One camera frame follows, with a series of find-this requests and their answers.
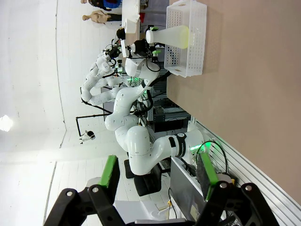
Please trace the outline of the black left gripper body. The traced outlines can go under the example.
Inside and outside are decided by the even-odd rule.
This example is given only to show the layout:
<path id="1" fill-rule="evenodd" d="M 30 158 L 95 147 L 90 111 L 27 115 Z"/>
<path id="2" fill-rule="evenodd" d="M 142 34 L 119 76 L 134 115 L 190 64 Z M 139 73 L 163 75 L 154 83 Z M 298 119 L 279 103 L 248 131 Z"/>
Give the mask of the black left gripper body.
<path id="1" fill-rule="evenodd" d="M 146 39 L 136 40 L 132 44 L 132 52 L 136 55 L 140 55 L 141 57 L 152 56 L 152 50 Z"/>

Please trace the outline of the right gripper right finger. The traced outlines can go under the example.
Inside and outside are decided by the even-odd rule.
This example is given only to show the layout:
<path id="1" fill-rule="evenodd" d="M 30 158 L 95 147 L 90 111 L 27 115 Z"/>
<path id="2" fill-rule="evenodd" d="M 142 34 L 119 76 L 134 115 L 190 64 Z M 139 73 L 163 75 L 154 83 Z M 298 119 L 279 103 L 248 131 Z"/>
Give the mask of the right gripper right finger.
<path id="1" fill-rule="evenodd" d="M 197 179 L 205 206 L 196 221 L 197 226 L 278 226 L 271 208 L 254 183 L 241 187 L 220 180 L 206 153 L 197 154 Z"/>

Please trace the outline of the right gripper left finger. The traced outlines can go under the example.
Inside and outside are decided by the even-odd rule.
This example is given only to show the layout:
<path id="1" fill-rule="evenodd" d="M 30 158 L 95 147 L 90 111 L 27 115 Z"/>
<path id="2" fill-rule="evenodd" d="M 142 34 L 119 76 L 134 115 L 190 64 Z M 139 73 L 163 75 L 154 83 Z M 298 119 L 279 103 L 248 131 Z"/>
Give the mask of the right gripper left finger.
<path id="1" fill-rule="evenodd" d="M 125 222 L 113 206 L 120 178 L 118 157 L 110 155 L 101 179 L 81 192 L 66 188 L 59 194 L 46 226 L 80 226 L 87 216 L 97 215 L 103 226 L 124 226 Z"/>

